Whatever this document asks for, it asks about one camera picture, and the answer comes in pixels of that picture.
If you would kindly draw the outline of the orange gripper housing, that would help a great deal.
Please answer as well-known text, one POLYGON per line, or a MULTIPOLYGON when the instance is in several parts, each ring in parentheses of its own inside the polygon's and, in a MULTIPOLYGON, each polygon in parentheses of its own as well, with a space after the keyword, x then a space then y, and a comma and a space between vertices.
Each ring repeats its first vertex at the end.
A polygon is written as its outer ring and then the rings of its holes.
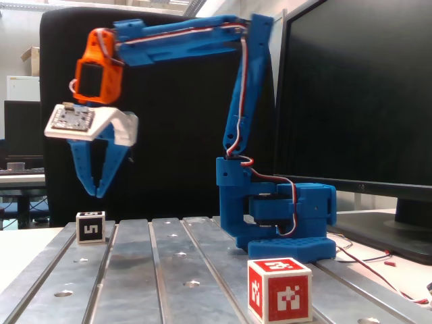
MULTIPOLYGON (((121 93, 124 63, 115 54, 115 34, 108 28, 96 28, 90 32, 86 48, 77 61, 74 79, 74 98, 79 103, 108 105, 121 93)), ((111 185, 130 147, 115 143, 115 131, 108 125, 97 139, 106 140, 105 161, 99 187, 92 177, 90 143, 85 140, 68 139, 76 175, 91 196, 103 198, 111 185)))

